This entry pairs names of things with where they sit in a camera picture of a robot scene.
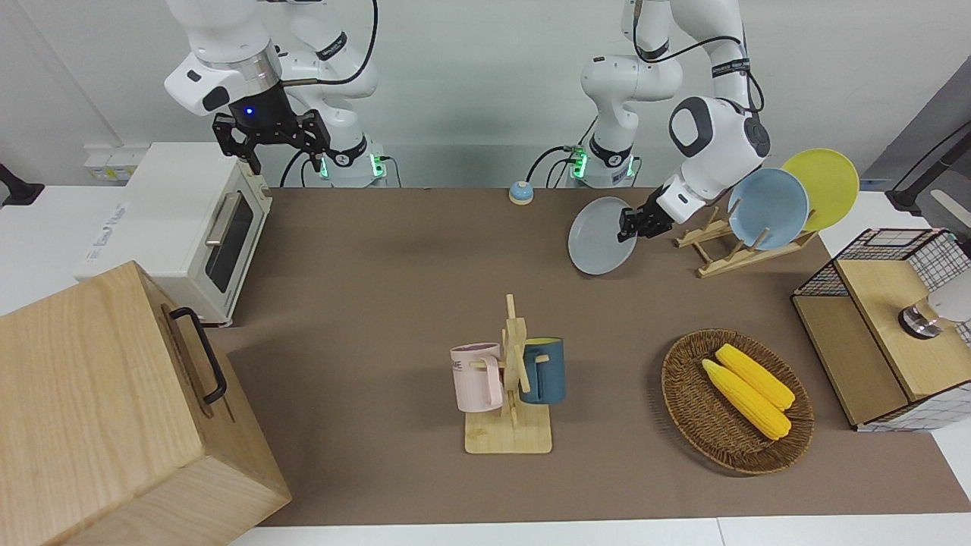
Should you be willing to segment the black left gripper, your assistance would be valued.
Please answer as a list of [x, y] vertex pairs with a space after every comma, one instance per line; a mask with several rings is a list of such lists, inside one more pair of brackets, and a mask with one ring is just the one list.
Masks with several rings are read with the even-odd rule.
[[617, 241], [624, 243], [637, 237], [658, 237], [669, 231], [674, 224], [675, 221], [658, 204], [658, 200], [649, 198], [638, 209], [621, 209]]

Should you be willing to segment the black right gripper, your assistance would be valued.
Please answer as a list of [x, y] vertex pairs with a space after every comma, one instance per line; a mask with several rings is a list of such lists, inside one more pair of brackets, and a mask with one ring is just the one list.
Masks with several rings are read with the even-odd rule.
[[[281, 82], [256, 96], [240, 98], [228, 108], [231, 115], [216, 113], [212, 120], [216, 142], [223, 155], [239, 159], [253, 175], [262, 171], [256, 156], [259, 144], [287, 144], [306, 153], [316, 172], [325, 166], [322, 157], [330, 150], [331, 137], [322, 116], [310, 108], [299, 115], [298, 124]], [[242, 141], [233, 138], [236, 129], [244, 135]]]

